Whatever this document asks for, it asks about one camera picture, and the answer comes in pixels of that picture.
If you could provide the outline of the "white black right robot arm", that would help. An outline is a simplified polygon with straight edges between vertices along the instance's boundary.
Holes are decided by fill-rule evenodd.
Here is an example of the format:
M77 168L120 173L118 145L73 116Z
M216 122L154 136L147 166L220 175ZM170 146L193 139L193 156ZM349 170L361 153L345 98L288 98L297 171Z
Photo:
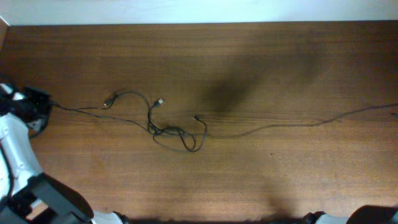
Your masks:
M337 217L325 212L308 213L300 224L397 224L397 205L385 207L364 205L349 217Z

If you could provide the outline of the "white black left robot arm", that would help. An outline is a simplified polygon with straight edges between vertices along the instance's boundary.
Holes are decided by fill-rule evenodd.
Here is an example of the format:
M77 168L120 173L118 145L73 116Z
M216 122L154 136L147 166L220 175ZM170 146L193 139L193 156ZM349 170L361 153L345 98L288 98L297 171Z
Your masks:
M48 125L50 96L1 84L1 223L129 223L94 211L76 191L46 174L30 145Z

